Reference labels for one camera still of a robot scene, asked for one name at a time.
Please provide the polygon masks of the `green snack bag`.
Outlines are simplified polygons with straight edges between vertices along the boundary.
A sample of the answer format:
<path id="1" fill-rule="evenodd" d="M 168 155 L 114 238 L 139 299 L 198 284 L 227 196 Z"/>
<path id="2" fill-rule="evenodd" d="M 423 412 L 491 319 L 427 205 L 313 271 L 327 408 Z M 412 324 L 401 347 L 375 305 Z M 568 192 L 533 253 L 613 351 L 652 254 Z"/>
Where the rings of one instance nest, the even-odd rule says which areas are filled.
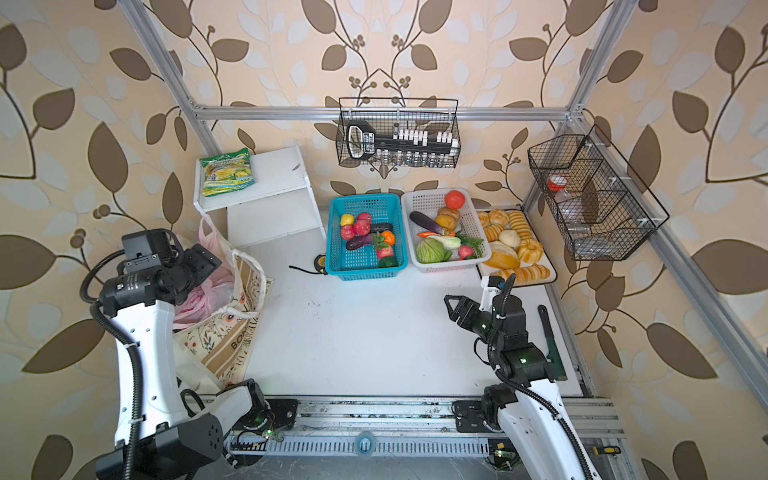
<path id="1" fill-rule="evenodd" d="M 242 191 L 255 183 L 248 148 L 203 158 L 199 164 L 203 174 L 203 197 Z"/>

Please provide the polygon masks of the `yellow lemon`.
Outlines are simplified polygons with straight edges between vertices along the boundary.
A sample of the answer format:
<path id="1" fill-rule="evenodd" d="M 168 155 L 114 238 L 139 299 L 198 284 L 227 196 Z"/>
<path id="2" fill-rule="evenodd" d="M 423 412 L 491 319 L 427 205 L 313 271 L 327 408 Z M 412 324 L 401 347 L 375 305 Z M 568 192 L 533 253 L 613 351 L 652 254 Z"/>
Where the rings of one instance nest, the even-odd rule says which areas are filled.
<path id="1" fill-rule="evenodd" d="M 356 223 L 356 218 L 354 215 L 351 214 L 343 214 L 340 219 L 340 226 L 346 227 L 346 226 L 353 226 Z"/>

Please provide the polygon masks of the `teal plastic fruit basket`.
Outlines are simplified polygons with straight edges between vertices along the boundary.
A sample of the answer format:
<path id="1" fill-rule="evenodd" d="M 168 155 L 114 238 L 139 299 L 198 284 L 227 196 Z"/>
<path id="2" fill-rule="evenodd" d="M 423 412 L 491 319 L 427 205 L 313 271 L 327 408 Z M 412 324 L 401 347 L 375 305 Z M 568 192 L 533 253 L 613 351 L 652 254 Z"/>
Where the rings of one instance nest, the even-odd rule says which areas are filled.
<path id="1" fill-rule="evenodd" d="M 353 226 L 340 226 L 343 214 L 356 218 Z M 391 231 L 394 246 L 385 243 L 381 233 Z M 394 194 L 368 194 L 339 197 L 330 204 L 326 269 L 344 281 L 391 278 L 408 265 L 404 244 L 405 230 L 401 204 Z M 399 266 L 379 268 L 379 260 L 394 256 Z"/>

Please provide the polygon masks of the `white plastic vegetable basket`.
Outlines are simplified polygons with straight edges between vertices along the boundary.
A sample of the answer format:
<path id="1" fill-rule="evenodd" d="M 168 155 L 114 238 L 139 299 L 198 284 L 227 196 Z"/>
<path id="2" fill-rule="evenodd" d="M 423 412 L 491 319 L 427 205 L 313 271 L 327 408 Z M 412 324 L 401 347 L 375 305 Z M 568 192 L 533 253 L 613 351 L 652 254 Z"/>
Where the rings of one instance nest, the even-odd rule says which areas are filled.
<path id="1" fill-rule="evenodd" d="M 423 273 L 476 267 L 491 256 L 484 227 L 464 189 L 432 189 L 401 197 L 406 244 Z"/>

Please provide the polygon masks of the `white two-tier shelf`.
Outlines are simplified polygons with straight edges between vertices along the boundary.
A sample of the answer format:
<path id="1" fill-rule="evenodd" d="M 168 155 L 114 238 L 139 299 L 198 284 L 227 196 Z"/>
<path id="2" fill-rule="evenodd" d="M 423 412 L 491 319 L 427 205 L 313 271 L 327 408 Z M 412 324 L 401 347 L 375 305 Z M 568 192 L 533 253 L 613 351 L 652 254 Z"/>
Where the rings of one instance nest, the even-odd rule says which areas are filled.
<path id="1" fill-rule="evenodd" d="M 226 211 L 230 244 L 247 247 L 313 229 L 326 233 L 298 146 L 255 154 L 249 161 L 252 186 L 211 197 L 202 195 L 203 168 L 196 167 L 194 206 L 202 215 Z"/>

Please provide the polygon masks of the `green black handled tool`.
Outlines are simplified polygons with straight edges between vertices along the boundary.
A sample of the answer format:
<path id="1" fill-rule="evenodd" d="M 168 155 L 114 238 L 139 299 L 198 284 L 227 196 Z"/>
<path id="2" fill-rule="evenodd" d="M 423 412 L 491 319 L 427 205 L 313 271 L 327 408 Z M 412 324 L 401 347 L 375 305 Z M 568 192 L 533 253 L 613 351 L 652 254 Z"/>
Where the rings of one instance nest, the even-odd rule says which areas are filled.
<path id="1" fill-rule="evenodd" d="M 548 309 L 546 308 L 545 305 L 539 305 L 537 307 L 537 311 L 539 313 L 539 317 L 542 323 L 544 338 L 545 338 L 547 349 L 548 349 L 546 358 L 547 358 L 548 364 L 550 365 L 550 369 L 552 371 L 554 379 L 557 381 L 566 381 L 567 374 L 566 374 L 566 370 L 563 365 L 562 358 L 560 356 L 560 353 L 557 347 L 557 343 L 554 336 L 554 330 L 550 322 Z"/>

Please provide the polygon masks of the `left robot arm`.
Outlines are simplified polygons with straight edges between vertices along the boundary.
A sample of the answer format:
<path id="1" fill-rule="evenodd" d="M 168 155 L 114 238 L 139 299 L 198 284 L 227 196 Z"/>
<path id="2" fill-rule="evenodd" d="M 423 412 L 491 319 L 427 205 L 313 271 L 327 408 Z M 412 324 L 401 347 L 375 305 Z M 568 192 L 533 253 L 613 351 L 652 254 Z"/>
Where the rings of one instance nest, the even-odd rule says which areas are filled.
<path id="1" fill-rule="evenodd" d="M 206 404 L 176 375 L 172 322 L 176 306 L 219 266 L 199 244 L 185 249 L 168 229 L 122 238 L 81 283 L 91 317 L 117 344 L 120 413 L 113 451 L 95 460 L 99 479 L 191 479 L 225 453 L 239 422 L 269 427 L 270 405 L 247 379 Z"/>

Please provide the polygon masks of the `cream canvas tote bag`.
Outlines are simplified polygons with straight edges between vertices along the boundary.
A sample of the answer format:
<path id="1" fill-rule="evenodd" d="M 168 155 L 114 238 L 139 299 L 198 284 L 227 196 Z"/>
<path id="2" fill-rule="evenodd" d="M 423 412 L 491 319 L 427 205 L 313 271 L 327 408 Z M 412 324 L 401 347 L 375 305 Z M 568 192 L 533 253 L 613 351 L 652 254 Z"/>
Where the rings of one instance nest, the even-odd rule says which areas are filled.
<path id="1" fill-rule="evenodd" d="M 233 247 L 232 260 L 233 299 L 208 319 L 173 334 L 176 375 L 184 386 L 201 394 L 216 393 L 245 379 L 272 283 L 249 254 Z"/>

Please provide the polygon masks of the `small yellow handled screwdriver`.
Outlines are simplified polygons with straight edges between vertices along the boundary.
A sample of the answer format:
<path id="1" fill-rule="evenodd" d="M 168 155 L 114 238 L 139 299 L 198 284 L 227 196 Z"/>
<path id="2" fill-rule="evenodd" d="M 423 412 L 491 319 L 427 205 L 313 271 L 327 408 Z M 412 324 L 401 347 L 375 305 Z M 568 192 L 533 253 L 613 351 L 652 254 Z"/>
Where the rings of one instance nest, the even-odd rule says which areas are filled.
<path id="1" fill-rule="evenodd" d="M 614 445 L 594 446 L 592 451 L 595 456 L 616 456 L 622 453 L 621 448 Z"/>

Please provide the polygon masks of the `black yellow tape measure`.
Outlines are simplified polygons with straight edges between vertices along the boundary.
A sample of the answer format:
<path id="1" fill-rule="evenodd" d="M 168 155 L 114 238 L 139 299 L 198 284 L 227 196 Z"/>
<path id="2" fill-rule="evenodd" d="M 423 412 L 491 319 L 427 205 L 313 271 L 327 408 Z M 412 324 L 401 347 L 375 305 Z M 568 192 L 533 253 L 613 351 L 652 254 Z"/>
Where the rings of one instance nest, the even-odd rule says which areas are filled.
<path id="1" fill-rule="evenodd" d="M 327 269 L 326 269 L 326 255 L 320 254 L 317 255 L 313 260 L 313 269 L 307 270 L 299 266 L 295 265 L 289 265 L 289 269 L 296 270 L 305 274 L 309 275 L 327 275 Z"/>

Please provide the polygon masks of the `green cabbage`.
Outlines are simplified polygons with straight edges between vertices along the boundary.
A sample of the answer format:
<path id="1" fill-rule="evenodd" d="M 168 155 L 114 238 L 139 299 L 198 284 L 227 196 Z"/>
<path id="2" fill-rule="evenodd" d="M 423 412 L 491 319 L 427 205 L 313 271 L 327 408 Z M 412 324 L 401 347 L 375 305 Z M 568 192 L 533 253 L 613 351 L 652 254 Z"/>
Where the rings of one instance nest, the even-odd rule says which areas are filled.
<path id="1" fill-rule="evenodd" d="M 415 254 L 420 263 L 435 264 L 449 260 L 452 251 L 435 237 L 427 237 L 416 245 Z"/>

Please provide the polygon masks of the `red tomato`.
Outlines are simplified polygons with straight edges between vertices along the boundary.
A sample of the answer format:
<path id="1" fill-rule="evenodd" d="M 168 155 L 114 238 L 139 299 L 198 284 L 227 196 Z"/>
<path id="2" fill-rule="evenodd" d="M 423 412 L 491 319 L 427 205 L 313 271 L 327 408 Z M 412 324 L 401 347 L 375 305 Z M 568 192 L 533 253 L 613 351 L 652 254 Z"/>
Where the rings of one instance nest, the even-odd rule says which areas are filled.
<path id="1" fill-rule="evenodd" d="M 446 208 L 460 211 L 466 203 L 466 197 L 458 190 L 451 190 L 445 195 L 444 203 Z"/>

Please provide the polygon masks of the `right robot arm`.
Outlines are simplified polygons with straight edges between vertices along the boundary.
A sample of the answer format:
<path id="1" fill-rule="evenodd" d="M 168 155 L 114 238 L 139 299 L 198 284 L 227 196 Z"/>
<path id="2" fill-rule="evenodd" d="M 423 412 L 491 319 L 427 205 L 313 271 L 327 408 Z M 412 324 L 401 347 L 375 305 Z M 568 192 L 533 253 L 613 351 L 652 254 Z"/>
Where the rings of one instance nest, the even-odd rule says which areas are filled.
<path id="1" fill-rule="evenodd" d="M 511 440 L 532 479 L 599 479 L 599 471 L 566 411 L 551 362 L 529 339 L 516 276 L 490 282 L 477 302 L 447 295 L 449 319 L 486 346 L 486 362 L 498 380 L 481 397 L 486 429 Z"/>

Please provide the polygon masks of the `pink plastic grocery bag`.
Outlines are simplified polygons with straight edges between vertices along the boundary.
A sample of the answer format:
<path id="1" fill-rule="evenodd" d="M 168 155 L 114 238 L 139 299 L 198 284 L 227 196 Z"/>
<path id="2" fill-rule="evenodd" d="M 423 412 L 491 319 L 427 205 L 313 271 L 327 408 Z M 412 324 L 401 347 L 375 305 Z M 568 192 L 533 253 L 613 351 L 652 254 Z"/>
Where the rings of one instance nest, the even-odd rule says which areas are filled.
<path id="1" fill-rule="evenodd" d="M 187 300 L 175 308 L 174 330 L 183 330 L 208 319 L 233 299 L 235 267 L 233 247 L 221 234 L 209 215 L 201 218 L 198 243 L 215 255 L 221 265 L 188 295 Z"/>

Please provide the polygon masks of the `bread tray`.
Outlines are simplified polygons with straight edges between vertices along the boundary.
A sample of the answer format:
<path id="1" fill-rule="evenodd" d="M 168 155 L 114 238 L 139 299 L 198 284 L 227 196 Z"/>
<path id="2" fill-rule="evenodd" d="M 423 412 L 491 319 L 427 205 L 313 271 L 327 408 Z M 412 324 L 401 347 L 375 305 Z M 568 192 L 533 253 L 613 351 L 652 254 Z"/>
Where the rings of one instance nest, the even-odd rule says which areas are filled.
<path id="1" fill-rule="evenodd" d="M 521 210 L 479 211 L 482 232 L 489 241 L 491 257 L 480 263 L 482 278 L 516 273 L 516 285 L 535 286 L 553 283 L 557 273 L 543 244 L 536 237 Z"/>

